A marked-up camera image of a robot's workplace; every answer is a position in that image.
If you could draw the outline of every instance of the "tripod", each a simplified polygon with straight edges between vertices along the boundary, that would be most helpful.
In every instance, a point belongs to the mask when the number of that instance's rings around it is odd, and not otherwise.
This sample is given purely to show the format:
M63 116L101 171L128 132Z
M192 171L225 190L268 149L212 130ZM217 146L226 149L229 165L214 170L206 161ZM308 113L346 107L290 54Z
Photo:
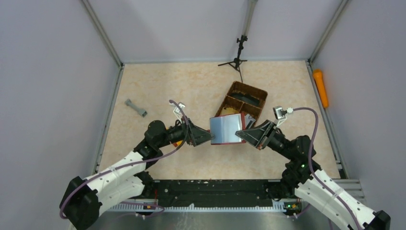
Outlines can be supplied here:
M248 12L247 12L247 16L246 16L245 23L244 23L243 33L242 33L240 39L237 38L237 43L239 43L237 57L232 61L218 65L218 66L230 65L233 69L235 69L240 74L241 82L243 82L243 81L242 81L240 65L247 60L241 60L240 55L241 55L241 51L244 49L243 43L248 40L248 37L247 37L248 30L249 30L249 27L251 26L252 14L254 13L254 8L255 8L255 5L257 2L258 2L258 0L248 0Z
M245 41L247 41L248 38L247 36L242 35L241 39L237 38L237 43L239 43L238 45L238 53L237 53L237 57L233 60L233 61L229 61L223 64L220 64L218 66L223 66L223 65L230 65L232 68L234 68L235 70L237 70L237 72L240 73L240 78L241 78L241 82L242 81L242 74L241 74L241 69L240 69L240 65L244 62L244 61L248 61L248 60L240 60L240 55L241 55L241 51L244 49L243 47L243 43Z

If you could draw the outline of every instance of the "beige floor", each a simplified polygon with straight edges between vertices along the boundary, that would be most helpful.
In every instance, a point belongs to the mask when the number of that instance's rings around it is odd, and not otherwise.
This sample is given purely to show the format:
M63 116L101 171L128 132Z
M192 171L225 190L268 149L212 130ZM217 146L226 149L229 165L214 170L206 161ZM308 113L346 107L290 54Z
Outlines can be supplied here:
M266 90L268 98L259 123L274 120L272 108L308 106L319 111L304 61L245 62L244 83ZM126 65L101 160L101 170L131 151L144 137L147 125L162 120L174 125L176 117L168 100L186 105L185 113L194 124L209 128L233 81L239 75L231 67L217 63L165 63ZM145 118L127 107L130 98L147 110ZM315 140L314 159L333 178L338 170L321 120ZM311 136L314 117L296 112L281 126L289 139ZM165 153L173 146L164 147ZM281 178L287 160L271 149L256 150L249 144L198 147L183 146L177 153L148 169L154 179L276 179Z

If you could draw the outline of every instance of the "white wall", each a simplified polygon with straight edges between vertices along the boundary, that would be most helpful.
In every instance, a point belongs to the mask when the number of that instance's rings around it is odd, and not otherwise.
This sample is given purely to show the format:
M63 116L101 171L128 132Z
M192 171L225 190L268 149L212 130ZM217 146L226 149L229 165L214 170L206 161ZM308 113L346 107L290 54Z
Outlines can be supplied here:
M349 173L403 229L406 1L351 1L317 58Z
M0 2L0 226L59 230L91 173L118 68L79 0Z
M123 62L237 55L247 0L90 0ZM259 0L243 58L309 58L340 0Z

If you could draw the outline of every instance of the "enclosure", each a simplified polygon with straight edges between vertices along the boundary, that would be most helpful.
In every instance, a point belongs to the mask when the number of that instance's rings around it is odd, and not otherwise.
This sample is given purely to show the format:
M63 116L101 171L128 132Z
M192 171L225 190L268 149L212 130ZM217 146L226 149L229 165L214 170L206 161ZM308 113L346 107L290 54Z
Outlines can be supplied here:
M172 126L169 99L209 129L240 81L217 65L235 57L246 10L247 0L1 2L2 228L71 228L58 216L69 181L120 160L151 121ZM268 93L258 124L273 120L278 105L316 109L315 161L358 200L385 210L395 230L405 205L405 10L400 0L259 0L241 55L244 83ZM323 71L327 108L315 69ZM127 98L148 115L126 106ZM295 112L281 129L295 138L313 126L310 114ZM148 171L155 180L278 180L286 162L249 144L206 143ZM121 213L104 213L91 229L328 228L314 208L297 221L267 212L115 220Z

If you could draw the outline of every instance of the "metal frame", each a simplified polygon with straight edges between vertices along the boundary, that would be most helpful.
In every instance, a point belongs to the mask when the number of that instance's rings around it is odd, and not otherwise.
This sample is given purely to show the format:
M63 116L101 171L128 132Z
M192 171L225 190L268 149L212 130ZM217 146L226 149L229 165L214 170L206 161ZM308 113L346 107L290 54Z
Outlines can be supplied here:
M109 37L106 34L106 31L104 30L103 26L101 25L96 13L93 10L93 7L91 6L89 0L80 0L82 3L84 9L86 10L86 13L88 14L91 22L94 25L94 28L96 29L97 33L99 34L101 40L103 41L104 45L106 46L107 50L109 51L110 55L114 59L115 63L117 66L122 67L123 62L120 60L118 57L117 52L115 51L112 42L110 41Z
M94 173L98 172L99 169L99 165L100 165L100 161L102 159L102 154L103 154L103 150L104 150L104 145L106 142L106 138L107 138L107 133L109 130L109 126L110 126L110 122L111 122L111 118L113 115L113 109L114 109L114 105L115 105L115 101L117 99L117 94L118 94L118 90L120 87L120 83L121 83L121 79L123 76L123 71L124 71L124 64L122 63L122 61L120 60L117 52L115 51L108 35L106 34L102 24L100 23L96 13L94 12L91 4L89 3L89 0L80 0L83 4L84 9L86 10L87 14L89 15L90 20L92 21L95 29L97 30L98 34L100 35L100 38L102 39L102 41L104 42L107 50L109 51L110 55L112 56L112 58L114 59L115 63L120 67L120 71L117 77L117 82L115 85L115 89L112 95L112 99L110 101L110 108L106 117L106 121L105 121L105 126L103 129L103 133L102 133L102 137L101 137L101 141L100 144L98 146L98 151L97 151L97 160L96 160L96 164L94 166ZM339 180L335 180L341 187L343 187L346 191L348 191L352 196L354 196L357 199L362 199L364 200L365 197L363 195L362 192L362 188L360 185L360 182L358 179L348 179L348 175L346 173L346 163L342 157L342 155L340 154L340 146L337 143L337 138L335 136L335 132L334 132L334 126L331 122L331 118L329 116L328 111L326 111L322 104L321 104L321 100L320 100L320 96L318 94L318 90L315 84L315 81L312 77L312 73L313 73L313 63L316 60L318 54L320 53L323 45L325 44L325 42L328 40L330 34L332 33L332 31L334 30L334 27L337 23L337 21L339 20L340 16L342 15L343 11L345 10L346 6L348 5L350 0L342 0L339 7L337 8L336 12L334 13L332 19L330 20L328 26L326 27L325 31L323 32L323 35L320 37L320 40L318 41L316 47L314 48L310 58L306 61L306 65L307 65L307 70L309 72L309 77L310 77L310 81L312 83L313 89L315 91L315 95L317 98L317 103L320 107L320 112L322 115L322 118L325 122L325 126L326 126L326 130L327 130L327 134L330 140L330 144L331 147L333 149L333 153L337 162L337 167L338 170L340 172L340 176L341 179Z
M334 13L333 18L330 20L330 22L327 25L327 28L323 32L323 35L321 36L320 40L318 41L315 49L312 52L312 55L310 56L308 62L310 65L313 64L314 60L317 58L318 54L320 53L321 48L323 47L324 43L327 41L329 35L334 29L334 26L336 25L338 19L340 18L341 14L343 13L345 7L347 6L347 3L350 0L341 0L340 5L338 6L336 12Z
M225 62L229 61L230 59L224 58L195 58L195 59L174 59L174 60L144 60L144 61L129 61L125 62L125 64L133 65L133 64L162 64L162 63L194 63L194 62ZM308 58L305 57L298 57L298 58L250 58L250 61L306 61Z
M99 146L97 148L97 158L96 158L96 162L95 162L95 165L94 165L93 171L92 171L94 174L99 172L99 166L100 166L100 162L102 161L104 145L106 144L107 133L109 132L110 122L112 120L114 105L115 105L115 101L117 99L118 90L120 88L121 79L123 77L123 72L124 72L124 66L121 66L120 71L119 71L118 76L117 76L117 81L115 83L115 88L114 88L114 91L113 91L112 100L110 101L109 112L107 113L105 125L104 125L104 128L103 128L103 134L101 136L100 144L99 144Z

